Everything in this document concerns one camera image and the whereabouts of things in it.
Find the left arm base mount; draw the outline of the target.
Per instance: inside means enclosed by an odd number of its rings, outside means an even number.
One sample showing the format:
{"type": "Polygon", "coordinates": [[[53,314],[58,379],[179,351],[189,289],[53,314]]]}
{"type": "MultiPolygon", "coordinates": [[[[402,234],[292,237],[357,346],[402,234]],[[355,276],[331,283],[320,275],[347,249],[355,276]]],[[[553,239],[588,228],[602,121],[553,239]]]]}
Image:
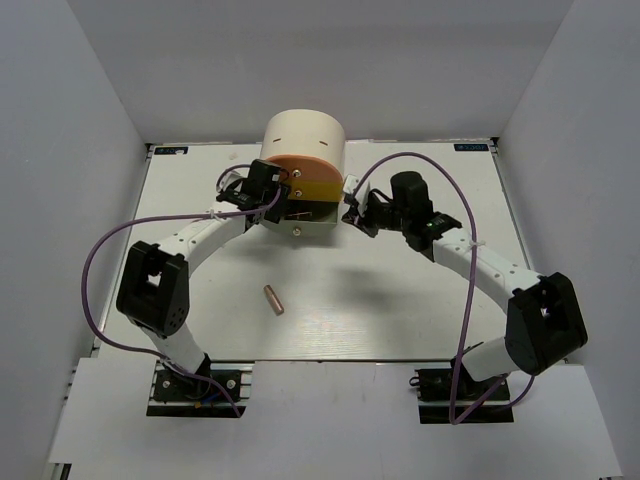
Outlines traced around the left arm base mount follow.
{"type": "Polygon", "coordinates": [[[253,363],[215,363],[209,376],[230,396],[237,411],[222,390],[207,382],[182,378],[157,361],[147,402],[148,417],[240,418],[251,395],[253,363]]]}

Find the black gold lipstick case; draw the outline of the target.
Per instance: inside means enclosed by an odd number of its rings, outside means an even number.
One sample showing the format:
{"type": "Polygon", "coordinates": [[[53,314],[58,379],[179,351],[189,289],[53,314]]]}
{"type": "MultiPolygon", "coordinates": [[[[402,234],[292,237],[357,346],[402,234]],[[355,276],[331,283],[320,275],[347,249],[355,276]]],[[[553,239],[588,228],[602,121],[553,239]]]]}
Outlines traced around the black gold lipstick case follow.
{"type": "Polygon", "coordinates": [[[308,218],[313,217],[313,212],[310,209],[302,209],[300,211],[294,211],[286,213],[284,219],[287,221],[305,221],[308,218]]]}

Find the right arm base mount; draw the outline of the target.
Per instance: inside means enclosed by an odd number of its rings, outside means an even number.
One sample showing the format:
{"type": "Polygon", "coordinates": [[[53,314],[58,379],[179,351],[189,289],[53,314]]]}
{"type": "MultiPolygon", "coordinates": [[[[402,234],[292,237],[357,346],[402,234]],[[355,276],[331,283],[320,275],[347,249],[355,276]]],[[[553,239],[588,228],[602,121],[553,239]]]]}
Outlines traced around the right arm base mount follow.
{"type": "MultiPolygon", "coordinates": [[[[449,423],[449,405],[453,371],[448,368],[423,368],[415,371],[409,379],[409,386],[415,390],[418,401],[420,423],[423,425],[444,425],[449,423]]],[[[476,400],[496,383],[496,378],[483,382],[459,380],[456,393],[455,417],[464,413],[476,400]]],[[[508,383],[503,379],[499,387],[471,412],[464,424],[513,423],[512,408],[508,406],[511,395],[508,383]]]]}

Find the rose gold lipstick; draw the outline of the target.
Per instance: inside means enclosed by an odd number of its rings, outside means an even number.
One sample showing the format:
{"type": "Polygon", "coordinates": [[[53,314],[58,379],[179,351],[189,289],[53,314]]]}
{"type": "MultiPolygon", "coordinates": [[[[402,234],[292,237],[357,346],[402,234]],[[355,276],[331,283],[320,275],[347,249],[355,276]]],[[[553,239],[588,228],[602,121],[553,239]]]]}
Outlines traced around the rose gold lipstick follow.
{"type": "Polygon", "coordinates": [[[270,305],[270,307],[272,308],[274,314],[276,316],[282,315],[285,311],[284,309],[284,305],[282,304],[281,300],[279,299],[279,297],[277,296],[275,290],[272,288],[271,285],[265,285],[263,287],[263,291],[265,294],[265,297],[270,305]]]}

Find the round beige orange organizer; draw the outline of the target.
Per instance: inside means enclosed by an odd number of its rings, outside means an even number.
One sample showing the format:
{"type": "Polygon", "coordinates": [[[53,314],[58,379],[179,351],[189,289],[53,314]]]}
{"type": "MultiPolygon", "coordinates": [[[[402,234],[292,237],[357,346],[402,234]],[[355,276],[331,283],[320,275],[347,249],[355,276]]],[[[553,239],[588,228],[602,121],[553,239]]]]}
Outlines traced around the round beige orange organizer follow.
{"type": "Polygon", "coordinates": [[[291,187],[285,214],[310,209],[313,217],[265,226],[291,237],[328,235],[336,227],[342,201],[346,137],[342,125],[329,114],[290,109],[267,123],[260,158],[289,171],[291,187]]]}

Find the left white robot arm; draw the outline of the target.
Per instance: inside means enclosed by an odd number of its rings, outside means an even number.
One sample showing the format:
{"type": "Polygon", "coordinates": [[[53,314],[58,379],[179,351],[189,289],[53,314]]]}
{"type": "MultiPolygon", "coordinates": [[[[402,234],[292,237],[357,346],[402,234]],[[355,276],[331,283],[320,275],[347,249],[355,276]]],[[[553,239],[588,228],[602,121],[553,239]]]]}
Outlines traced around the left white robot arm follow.
{"type": "Polygon", "coordinates": [[[205,396],[212,378],[209,356],[187,326],[190,277],[226,243],[266,220],[280,219],[291,191],[288,177],[285,168],[255,160],[246,176],[228,181],[216,197],[233,211],[210,208],[171,236],[138,241],[129,249],[116,308],[149,337],[188,398],[205,396]]]}

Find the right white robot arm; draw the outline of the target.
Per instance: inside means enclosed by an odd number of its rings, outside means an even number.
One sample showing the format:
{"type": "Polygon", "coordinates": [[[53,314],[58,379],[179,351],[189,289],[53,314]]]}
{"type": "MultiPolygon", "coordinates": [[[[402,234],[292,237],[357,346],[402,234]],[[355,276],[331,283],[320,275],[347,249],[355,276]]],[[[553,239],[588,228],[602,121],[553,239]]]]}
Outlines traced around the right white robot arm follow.
{"type": "Polygon", "coordinates": [[[522,371],[537,376],[583,347],[588,334],[574,286],[556,272],[544,276],[520,267],[473,241],[455,218],[436,211],[428,187],[417,172],[391,179],[391,197],[378,197],[368,184],[344,187],[349,211],[343,221],[370,237],[396,231],[409,247],[467,280],[506,315],[503,336],[467,348],[461,367],[451,374],[453,390],[472,399],[488,379],[522,371]]]}

